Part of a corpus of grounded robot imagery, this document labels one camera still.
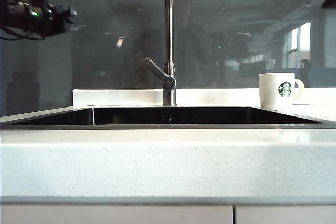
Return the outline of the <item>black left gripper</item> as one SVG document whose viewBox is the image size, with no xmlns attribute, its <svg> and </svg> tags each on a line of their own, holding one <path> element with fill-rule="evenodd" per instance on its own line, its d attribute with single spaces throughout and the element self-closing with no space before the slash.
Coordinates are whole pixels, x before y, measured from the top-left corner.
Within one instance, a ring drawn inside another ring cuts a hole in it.
<svg viewBox="0 0 336 224">
<path fill-rule="evenodd" d="M 54 36 L 68 31 L 78 31 L 80 27 L 70 20 L 75 16 L 77 16 L 77 11 L 72 6 L 63 8 L 60 5 L 48 5 L 45 12 L 43 35 Z"/>
</svg>

